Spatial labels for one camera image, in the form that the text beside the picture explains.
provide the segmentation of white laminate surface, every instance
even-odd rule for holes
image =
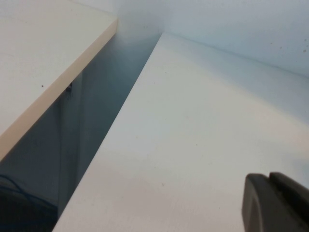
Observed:
[[[248,173],[309,186],[309,80],[163,34],[54,232],[239,232]]]
[[[67,0],[0,0],[0,160],[115,34]]]

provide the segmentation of desk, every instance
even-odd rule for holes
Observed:
[[[116,27],[116,17],[67,0],[0,1],[0,160]]]
[[[239,232],[248,173],[309,186],[309,80],[163,34],[54,232]]]

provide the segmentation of black object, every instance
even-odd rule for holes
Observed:
[[[242,218],[246,232],[309,232],[309,190],[281,173],[248,174]]]

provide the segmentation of white wall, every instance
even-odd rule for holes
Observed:
[[[119,17],[116,36],[84,71],[80,176],[163,31],[309,75],[307,0],[76,1]]]
[[[115,46],[125,50],[132,43],[167,31],[309,74],[307,0],[77,1],[119,16],[120,38]]]

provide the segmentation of cable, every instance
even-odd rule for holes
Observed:
[[[48,201],[42,199],[42,198],[39,198],[39,197],[36,197],[36,196],[33,196],[29,193],[26,193],[15,181],[13,181],[10,177],[6,176],[6,175],[2,175],[0,174],[0,178],[3,178],[3,179],[6,179],[8,181],[10,181],[17,189],[12,189],[12,188],[8,188],[8,187],[3,187],[3,186],[0,186],[0,189],[4,189],[4,190],[9,190],[9,191],[12,191],[12,192],[16,192],[16,193],[20,193],[22,195],[25,196],[25,198],[36,208],[38,208],[39,210],[42,210],[42,206],[40,206],[39,204],[35,203],[31,198],[34,198],[36,200],[39,200],[43,203],[45,203],[46,205],[48,205],[49,207],[53,208],[54,210],[57,210],[57,206],[49,203]]]

